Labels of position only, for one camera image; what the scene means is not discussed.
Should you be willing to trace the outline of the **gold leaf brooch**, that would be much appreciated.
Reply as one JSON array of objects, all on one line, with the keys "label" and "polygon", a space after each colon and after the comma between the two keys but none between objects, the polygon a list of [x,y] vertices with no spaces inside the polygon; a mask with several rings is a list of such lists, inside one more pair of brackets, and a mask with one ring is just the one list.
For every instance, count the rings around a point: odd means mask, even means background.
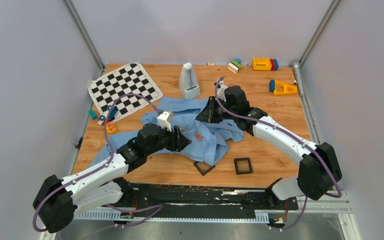
[{"label": "gold leaf brooch", "polygon": [[194,136],[195,136],[197,141],[201,142],[203,140],[203,137],[202,137],[202,135],[199,132],[195,132]]}]

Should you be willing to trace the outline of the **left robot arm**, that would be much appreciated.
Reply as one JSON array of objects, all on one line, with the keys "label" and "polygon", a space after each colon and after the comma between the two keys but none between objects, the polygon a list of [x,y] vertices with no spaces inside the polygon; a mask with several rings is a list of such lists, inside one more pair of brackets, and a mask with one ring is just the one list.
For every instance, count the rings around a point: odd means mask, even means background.
[{"label": "left robot arm", "polygon": [[147,123],[118,149],[110,144],[110,156],[98,164],[63,178],[47,177],[32,203],[33,229],[56,233],[88,210],[113,203],[129,206],[133,193],[121,177],[145,164],[148,156],[163,149],[181,152],[191,142],[178,126]]}]

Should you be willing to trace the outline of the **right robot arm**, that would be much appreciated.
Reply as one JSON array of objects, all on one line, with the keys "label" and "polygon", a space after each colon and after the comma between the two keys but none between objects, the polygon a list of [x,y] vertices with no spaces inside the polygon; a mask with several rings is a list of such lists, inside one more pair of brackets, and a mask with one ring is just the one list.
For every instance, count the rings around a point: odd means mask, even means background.
[{"label": "right robot arm", "polygon": [[342,179],[335,150],[329,143],[316,144],[284,128],[265,111],[250,106],[239,86],[227,87],[223,100],[209,97],[195,119],[211,124],[232,120],[240,130],[268,142],[296,163],[297,176],[279,178],[267,188],[265,201],[272,209],[292,197],[319,200]]}]

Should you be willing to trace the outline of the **light blue shirt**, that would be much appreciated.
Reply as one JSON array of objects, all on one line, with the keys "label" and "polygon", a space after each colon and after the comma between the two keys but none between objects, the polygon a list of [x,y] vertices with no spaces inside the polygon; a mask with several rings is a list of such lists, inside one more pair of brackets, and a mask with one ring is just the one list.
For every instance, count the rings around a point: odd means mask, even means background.
[{"label": "light blue shirt", "polygon": [[[159,105],[159,109],[174,113],[171,120],[172,126],[179,126],[182,134],[191,140],[185,149],[181,152],[172,152],[163,149],[154,153],[157,154],[174,154],[178,153],[191,160],[197,162],[205,162],[211,166],[218,163],[229,150],[228,139],[233,142],[239,142],[244,139],[244,132],[240,130],[233,120],[223,120],[220,123],[207,123],[197,121],[196,116],[204,109],[208,99],[182,99],[163,97]],[[141,119],[141,123],[158,124],[157,113],[152,111],[145,113]],[[109,137],[114,150],[126,144],[128,140],[137,136],[138,130],[126,131],[113,134]],[[92,167],[111,155],[110,147],[106,143],[98,152],[89,167]]]}]

